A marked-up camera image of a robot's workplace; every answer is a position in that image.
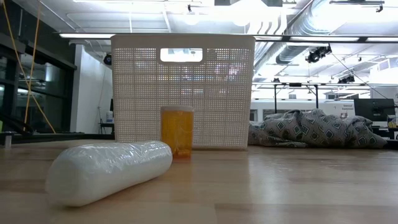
computer monitor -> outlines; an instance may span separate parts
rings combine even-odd
[[[395,115],[393,99],[354,99],[355,115],[371,121],[387,121],[388,115]]]

ceiling light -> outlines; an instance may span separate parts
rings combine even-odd
[[[341,42],[341,41],[347,41],[347,42],[356,42],[359,40],[359,37],[330,37],[330,36],[325,36],[325,37],[291,37],[290,40],[292,41],[309,41],[309,42]]]
[[[258,40],[266,40],[266,41],[278,41],[278,40],[282,40],[282,37],[280,37],[280,36],[261,36],[261,35],[254,35],[254,38],[256,38],[256,41],[258,41]]]
[[[369,37],[367,42],[398,42],[398,37]]]
[[[347,1],[330,1],[330,4],[348,4],[348,5],[364,5],[364,6],[379,6],[380,4],[384,4],[384,1],[376,0],[376,1],[358,1],[358,0],[347,0]]]
[[[85,33],[69,33],[69,34],[60,34],[62,38],[68,39],[110,39],[115,34],[85,34]]]
[[[309,43],[309,42],[288,42],[286,43],[288,46],[304,46],[304,47],[327,47],[329,46],[328,43]]]

white wall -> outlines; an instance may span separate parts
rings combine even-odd
[[[112,70],[88,54],[84,46],[76,46],[70,131],[97,134],[101,117],[105,121],[112,92]]]

black metal frame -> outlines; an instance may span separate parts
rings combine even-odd
[[[276,83],[274,84],[274,104],[275,104],[275,113],[277,113],[277,86],[282,85],[282,86],[299,86],[301,87],[301,83]],[[311,92],[315,95],[315,105],[317,109],[319,109],[319,99],[318,99],[318,84],[311,84],[311,83],[306,83],[305,86],[314,86],[315,87],[315,92],[311,90]]]

basket handle hole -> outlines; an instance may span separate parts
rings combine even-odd
[[[163,62],[201,62],[203,49],[198,48],[164,48],[160,50]]]

